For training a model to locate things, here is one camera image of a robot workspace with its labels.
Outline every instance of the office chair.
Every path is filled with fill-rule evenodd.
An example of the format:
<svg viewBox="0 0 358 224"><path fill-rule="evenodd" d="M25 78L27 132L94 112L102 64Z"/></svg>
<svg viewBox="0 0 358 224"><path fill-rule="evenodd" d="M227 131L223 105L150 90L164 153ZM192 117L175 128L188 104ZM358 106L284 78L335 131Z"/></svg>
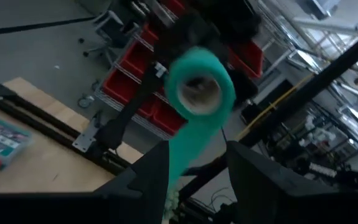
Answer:
<svg viewBox="0 0 358 224"><path fill-rule="evenodd" d="M112 55L115 54L113 49L125 47L130 39L130 35L138 28L134 21L123 24L122 20L111 10L107 10L93 20L95 33L103 39L99 47L88 49L83 52L87 57L92 52L98 52L99 55L105 54L110 65L113 65ZM79 38L79 43L85 42L84 38Z"/></svg>

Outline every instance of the concrete floor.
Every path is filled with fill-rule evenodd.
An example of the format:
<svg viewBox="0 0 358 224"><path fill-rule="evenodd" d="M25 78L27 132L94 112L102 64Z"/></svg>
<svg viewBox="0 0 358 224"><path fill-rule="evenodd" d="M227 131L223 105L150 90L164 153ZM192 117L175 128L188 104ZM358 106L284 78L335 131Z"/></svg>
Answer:
<svg viewBox="0 0 358 224"><path fill-rule="evenodd" d="M88 16L86 10L73 1L0 0L0 27ZM80 45L77 42L79 37L87 41ZM108 64L102 58L82 56L85 49L95 46L97 42L98 37L89 22L0 35L0 83L22 77L87 118L91 118L100 108L104 108L108 115L115 116L116 111L102 103L96 102L85 110L77 106L77 100L83 93L91 93L92 82L104 77L108 71ZM225 125L228 139L233 139L244 128L238 112ZM140 125L131 123L126 129L124 141L141 152L147 152L159 139ZM219 133L192 165L210 162L224 149L224 140ZM228 190L220 194L234 200L227 170L194 197L209 204L212 193L223 187L228 187ZM214 205L229 203L226 200L222 197L222 201L216 200Z"/></svg>

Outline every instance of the wooden table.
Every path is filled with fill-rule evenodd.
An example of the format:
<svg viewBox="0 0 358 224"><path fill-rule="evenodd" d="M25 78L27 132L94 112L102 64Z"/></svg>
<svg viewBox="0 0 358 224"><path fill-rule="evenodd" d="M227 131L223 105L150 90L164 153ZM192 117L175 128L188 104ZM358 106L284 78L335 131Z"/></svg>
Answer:
<svg viewBox="0 0 358 224"><path fill-rule="evenodd" d="M22 78L4 85L77 131L82 132L87 127L89 120ZM92 191L114 178L101 167L2 111L0 118L30 131L33 138L9 166L0 170L0 192ZM125 143L118 148L118 154L132 163L142 156Z"/></svg>

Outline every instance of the metal pipe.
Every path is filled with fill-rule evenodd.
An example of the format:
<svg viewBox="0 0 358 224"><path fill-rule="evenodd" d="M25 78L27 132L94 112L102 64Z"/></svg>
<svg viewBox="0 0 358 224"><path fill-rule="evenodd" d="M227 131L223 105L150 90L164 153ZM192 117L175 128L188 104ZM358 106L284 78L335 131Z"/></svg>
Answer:
<svg viewBox="0 0 358 224"><path fill-rule="evenodd" d="M338 55L340 55L343 52L343 49L341 49L340 46L338 46L337 42L332 38L331 35L328 37L328 41L335 47L337 53L339 53Z"/></svg>
<svg viewBox="0 0 358 224"><path fill-rule="evenodd" d="M346 85L345 83L342 82L338 82L338 81L334 81L334 85L340 86L341 88L355 94L356 96L358 96L358 90L356 90L355 88Z"/></svg>
<svg viewBox="0 0 358 224"><path fill-rule="evenodd" d="M315 47L321 47L321 44L331 35L331 32L325 32L324 36L314 45Z"/></svg>
<svg viewBox="0 0 358 224"><path fill-rule="evenodd" d="M311 69L309 67L309 65L306 65L305 63L303 62L300 62L298 60L295 60L294 58L291 58L291 57L288 57L287 59L287 62L290 63L291 65L297 67L297 68L302 68L302 69L306 69L307 71L309 72L313 72L313 73L317 73L316 71L314 71L313 69Z"/></svg>
<svg viewBox="0 0 358 224"><path fill-rule="evenodd" d="M283 53L273 64L265 71L263 72L263 75L268 75L270 72L272 72L284 59L286 59L293 51L291 49L288 49L286 52Z"/></svg>
<svg viewBox="0 0 358 224"><path fill-rule="evenodd" d="M276 41L275 39L271 38L271 39L267 42L267 44L265 44L265 45L261 48L261 51L262 51L262 52L266 51L267 48L269 48L272 44L274 44L275 41Z"/></svg>
<svg viewBox="0 0 358 224"><path fill-rule="evenodd" d="M339 36L339 34L333 33L333 36L335 36L335 38L339 42L338 46L340 46L342 50L346 50L347 44L342 40L342 38Z"/></svg>
<svg viewBox="0 0 358 224"><path fill-rule="evenodd" d="M276 11L278 11L278 13L283 17L283 19L286 20L288 22L288 24L297 32L297 34L306 42L308 47L313 48L315 43L310 39L309 36L306 35L304 30L302 30L302 28L300 28L299 25L297 25L295 22L293 22L293 20L291 19L290 15L285 10L283 10L278 5L277 2L274 2L272 0L269 0L267 2L269 2L269 7L261 0L258 1L258 5L259 5L260 10L262 11L262 13L271 22L271 24L273 26L275 26L277 30L280 30L281 33L284 33L287 36L287 39L289 39L290 41L299 42L299 40L293 40L288 34L286 34L288 31L285 30L285 29L287 29L287 28L284 28L282 24L278 24L279 22L276 21L277 16L275 16L272 13L270 8L275 9Z"/></svg>
<svg viewBox="0 0 358 224"><path fill-rule="evenodd" d="M300 17L293 18L293 21L297 25L305 28L325 30L325 31L336 32L340 34L358 35L358 27L345 25L346 24L345 22L343 22L343 24L338 24L337 22L333 23L327 21L315 21L313 19L300 18Z"/></svg>
<svg viewBox="0 0 358 224"><path fill-rule="evenodd" d="M350 105L351 102L343 95L343 93L338 89L337 85L331 84L327 87L327 91L335 98L338 102L340 102L339 106L342 105Z"/></svg>
<svg viewBox="0 0 358 224"><path fill-rule="evenodd" d="M311 51L311 50L306 50L306 49L303 49L303 48L301 48L301 47L299 47L299 46L296 46L296 45L295 45L295 48L296 48L297 50L300 50L300 51L302 51L302 52L304 52L304 53L310 54L310 55L312 55L312 56L315 56L315 57L320 58L321 60L325 60L325 61L327 61L327 62L332 62L332 61L334 60L334 59L331 59L331 58L329 58L329 57L327 57L327 56L324 56L324 55L321 55L321 54L317 54L317 53L315 53L315 52L313 52L313 51ZM358 66L357 66L357 65L353 65L350 69L353 70L353 71L355 71L355 72L358 72Z"/></svg>
<svg viewBox="0 0 358 224"><path fill-rule="evenodd" d="M358 42L339 56L338 59L332 62L303 88L298 90L296 94L282 102L276 111L272 112L271 115L267 116L267 118L265 118L261 123L251 129L244 138L239 140L239 142L249 148L253 147L262 138L264 138L273 127L276 127L278 124L297 112L300 108L302 108L302 106L312 100L318 93L323 91L356 62L358 62ZM223 154L222 156L216 158L208 169L200 170L199 175L180 190L180 202L183 202L185 199L191 197L191 195L196 193L201 187L215 178L226 168L227 161L225 154Z"/></svg>
<svg viewBox="0 0 358 224"><path fill-rule="evenodd" d="M171 15L156 0L145 0L145 3L166 27L170 27L174 23Z"/></svg>
<svg viewBox="0 0 358 224"><path fill-rule="evenodd" d="M130 4L131 8L136 11L141 17L146 17L146 13L140 9L140 7L135 3L135 2L131 2Z"/></svg>
<svg viewBox="0 0 358 224"><path fill-rule="evenodd" d="M297 25L294 20L292 20L291 16L285 10L283 10L277 2L272 0L270 0L270 2L274 5L276 10L284 17L284 19L290 24L290 26L299 34L299 36L307 43L307 45L309 47L313 47L315 43L310 39L309 36L306 35L304 30L302 30L302 28Z"/></svg>

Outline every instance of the red storage bin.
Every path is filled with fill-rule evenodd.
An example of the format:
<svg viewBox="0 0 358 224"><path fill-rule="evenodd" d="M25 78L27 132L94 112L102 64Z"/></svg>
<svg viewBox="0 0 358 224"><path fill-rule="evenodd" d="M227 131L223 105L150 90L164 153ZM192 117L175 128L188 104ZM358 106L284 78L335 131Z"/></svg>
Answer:
<svg viewBox="0 0 358 224"><path fill-rule="evenodd" d="M183 3L177 0L161 0L161 3L177 17L180 17L186 11Z"/></svg>
<svg viewBox="0 0 358 224"><path fill-rule="evenodd" d="M144 29L140 34L140 37L152 46L155 44L155 41L158 40L157 32L153 29L152 25L150 25L149 23L144 25Z"/></svg>
<svg viewBox="0 0 358 224"><path fill-rule="evenodd" d="M169 104L159 100L151 122L168 134L175 134L187 121Z"/></svg>
<svg viewBox="0 0 358 224"><path fill-rule="evenodd" d="M126 52L120 66L141 79L152 57L153 52L141 42L136 41Z"/></svg>
<svg viewBox="0 0 358 224"><path fill-rule="evenodd" d="M116 101L127 104L134 97L140 84L136 83L130 77L119 70L114 70L103 84L103 91ZM159 101L156 96L151 96L146 100L138 110L138 114L142 117L149 118L156 109L158 109Z"/></svg>
<svg viewBox="0 0 358 224"><path fill-rule="evenodd" d="M260 78L262 73L263 52L255 43L249 41L245 44L232 44L228 49L230 51L228 60L234 68L242 69L249 77ZM245 64L232 49L236 49L237 52L240 52L240 57L243 57L251 67Z"/></svg>

